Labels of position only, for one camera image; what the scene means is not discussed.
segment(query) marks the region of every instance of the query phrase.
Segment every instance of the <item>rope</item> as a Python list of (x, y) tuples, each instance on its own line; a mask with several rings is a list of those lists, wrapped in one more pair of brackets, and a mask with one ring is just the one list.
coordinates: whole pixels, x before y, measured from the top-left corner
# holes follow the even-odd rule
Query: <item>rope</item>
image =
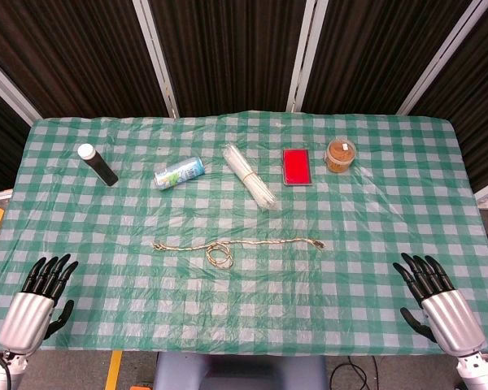
[[(289, 238), (285, 240), (262, 240), (262, 241), (248, 241), (248, 240), (230, 240), (230, 241), (213, 241), (209, 244), (199, 245), (199, 246), (189, 246), (189, 247), (177, 247), (177, 246), (167, 246), (165, 244), (153, 243), (152, 247), (155, 250), (165, 251), (165, 250), (172, 250), (178, 252), (185, 252), (191, 250), (206, 250), (206, 258), (208, 261), (216, 268), (221, 269), (228, 269), (233, 265), (233, 256), (231, 254), (231, 250), (229, 250), (228, 245), (231, 244), (249, 244), (249, 245), (279, 245), (279, 244), (287, 244), (290, 242), (298, 242), (303, 241), (311, 244), (317, 249), (323, 249), (325, 247), (324, 243), (318, 240), (313, 240), (312, 238)], [(217, 261), (211, 255), (211, 252), (214, 250), (218, 250), (225, 255), (223, 261)]]

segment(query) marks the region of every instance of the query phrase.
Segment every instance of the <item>green gingham tablecloth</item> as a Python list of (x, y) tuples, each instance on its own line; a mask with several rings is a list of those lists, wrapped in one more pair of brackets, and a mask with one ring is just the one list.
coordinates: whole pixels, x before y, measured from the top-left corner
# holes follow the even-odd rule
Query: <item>green gingham tablecloth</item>
[[(322, 160), (334, 137), (358, 150), (337, 175)], [(277, 195), (257, 210), (228, 169), (235, 142)], [(96, 146), (120, 180), (100, 182), (76, 153)], [(282, 184), (281, 151), (307, 148), (313, 184)], [(160, 192), (154, 172), (199, 156), (206, 175)], [(215, 269), (201, 251), (160, 253), (152, 241), (308, 236), (232, 246)], [(243, 112), (184, 119), (45, 119), (33, 126), (0, 233), (0, 327), (41, 256), (80, 265), (69, 323), (44, 348), (202, 353), (438, 353), (399, 314), (423, 315), (391, 263), (439, 259), (488, 337), (488, 243), (452, 126), (383, 115)]]

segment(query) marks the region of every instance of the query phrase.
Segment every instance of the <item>floor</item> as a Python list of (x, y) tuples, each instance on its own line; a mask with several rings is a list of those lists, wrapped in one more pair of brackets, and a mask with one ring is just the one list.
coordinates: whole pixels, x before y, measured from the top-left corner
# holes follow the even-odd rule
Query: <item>floor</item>
[[(482, 212), (488, 233), (488, 211)], [(129, 390), (135, 384), (152, 383), (157, 353), (124, 352), (117, 380), (117, 389)], [(376, 371), (371, 357), (353, 357), (368, 376), (368, 386), (376, 389)], [(383, 390), (439, 390), (450, 389), (459, 381), (456, 361), (445, 355), (382, 356), (376, 357), (380, 389)], [(76, 388), (104, 389), (111, 360), (108, 351), (39, 351), (29, 360), (28, 373), (20, 390)], [(346, 357), (327, 357), (327, 371), (331, 371)], [(333, 389), (359, 389), (362, 380), (348, 366), (337, 371)]]

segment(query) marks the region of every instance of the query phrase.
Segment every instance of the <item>robotic hand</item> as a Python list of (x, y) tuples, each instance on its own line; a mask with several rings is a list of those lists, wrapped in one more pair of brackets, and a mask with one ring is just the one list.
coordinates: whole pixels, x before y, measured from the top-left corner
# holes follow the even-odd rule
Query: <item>robotic hand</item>
[(70, 254), (41, 258), (34, 264), (22, 291), (12, 300), (0, 331), (0, 390), (16, 390), (27, 369), (27, 358), (40, 347), (43, 340), (62, 328), (71, 316), (74, 301), (67, 301), (59, 318), (50, 322), (65, 284), (76, 269), (73, 262), (62, 272)]
[(406, 253), (402, 257), (414, 276), (397, 262), (393, 266), (423, 309), (430, 327), (419, 323), (406, 307), (400, 310), (403, 318), (414, 331), (457, 358), (457, 371), (468, 389), (488, 390), (488, 355), (481, 353), (486, 338), (463, 294), (434, 258), (411, 258)]

